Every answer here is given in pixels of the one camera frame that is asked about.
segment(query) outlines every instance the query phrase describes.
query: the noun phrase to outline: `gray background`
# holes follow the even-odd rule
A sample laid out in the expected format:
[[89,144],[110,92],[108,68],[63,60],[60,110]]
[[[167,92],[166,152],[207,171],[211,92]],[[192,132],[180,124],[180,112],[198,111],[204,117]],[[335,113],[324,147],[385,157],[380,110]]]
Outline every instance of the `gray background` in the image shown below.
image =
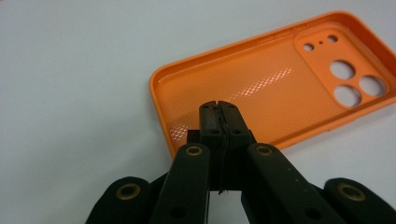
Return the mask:
[[[149,95],[160,66],[331,10],[396,50],[396,1],[0,1],[0,223],[82,223],[125,176],[170,165]],[[396,207],[396,106],[283,152],[320,187],[355,179]],[[237,192],[209,223],[248,223]]]

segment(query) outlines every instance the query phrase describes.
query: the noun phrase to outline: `black tool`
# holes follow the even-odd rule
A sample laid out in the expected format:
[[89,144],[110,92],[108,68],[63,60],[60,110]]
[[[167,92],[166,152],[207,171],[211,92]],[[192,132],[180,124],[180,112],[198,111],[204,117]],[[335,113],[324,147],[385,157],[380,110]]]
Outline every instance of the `black tool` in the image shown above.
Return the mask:
[[114,182],[87,224],[207,223],[210,190],[241,190],[250,223],[396,223],[396,211],[356,181],[308,183],[276,147],[256,143],[235,105],[199,111],[200,130],[188,130],[170,171],[152,183]]

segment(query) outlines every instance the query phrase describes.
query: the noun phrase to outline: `phone case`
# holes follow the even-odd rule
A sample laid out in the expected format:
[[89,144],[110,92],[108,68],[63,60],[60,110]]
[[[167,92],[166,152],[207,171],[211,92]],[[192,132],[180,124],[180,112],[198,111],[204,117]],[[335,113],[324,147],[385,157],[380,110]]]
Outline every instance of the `phone case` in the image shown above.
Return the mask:
[[172,157],[209,101],[236,106],[278,148],[396,101],[396,58],[356,17],[331,12],[159,68],[149,88]]

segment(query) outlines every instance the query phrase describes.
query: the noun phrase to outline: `brass rivet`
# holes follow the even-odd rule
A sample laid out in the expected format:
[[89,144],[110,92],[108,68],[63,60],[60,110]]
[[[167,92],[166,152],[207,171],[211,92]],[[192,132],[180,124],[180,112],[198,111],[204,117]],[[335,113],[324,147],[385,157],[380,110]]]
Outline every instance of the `brass rivet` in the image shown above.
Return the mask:
[[189,156],[199,156],[203,153],[204,151],[200,147],[188,147],[186,149],[186,154]]
[[265,146],[257,146],[256,151],[262,156],[271,156],[274,153],[271,148]]
[[140,186],[136,183],[124,184],[117,189],[117,198],[123,201],[131,200],[140,193]]
[[366,200],[366,195],[363,193],[363,191],[352,185],[341,183],[338,185],[337,189],[341,195],[352,201],[362,202]]

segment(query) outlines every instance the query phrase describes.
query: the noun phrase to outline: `white surface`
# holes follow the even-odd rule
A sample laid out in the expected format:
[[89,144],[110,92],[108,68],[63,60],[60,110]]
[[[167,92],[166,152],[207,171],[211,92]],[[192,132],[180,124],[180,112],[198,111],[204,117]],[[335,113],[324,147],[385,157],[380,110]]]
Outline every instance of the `white surface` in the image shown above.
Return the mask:
[[[171,164],[158,67],[343,9],[396,51],[396,1],[0,1],[0,223],[83,223],[106,188]],[[355,179],[396,207],[396,106],[283,152],[320,187]],[[212,194],[209,223],[248,223]]]

